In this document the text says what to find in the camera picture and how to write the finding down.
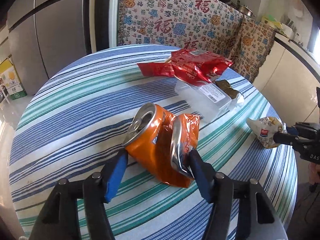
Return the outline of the person's right hand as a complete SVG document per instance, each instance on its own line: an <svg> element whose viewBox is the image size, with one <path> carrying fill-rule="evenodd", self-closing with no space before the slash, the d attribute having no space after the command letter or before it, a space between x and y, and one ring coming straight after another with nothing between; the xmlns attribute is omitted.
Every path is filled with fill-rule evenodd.
<svg viewBox="0 0 320 240"><path fill-rule="evenodd" d="M313 185L315 183L320 183L319 173L320 173L320 165L315 163L310 163L309 164L309 183L310 184Z"/></svg>

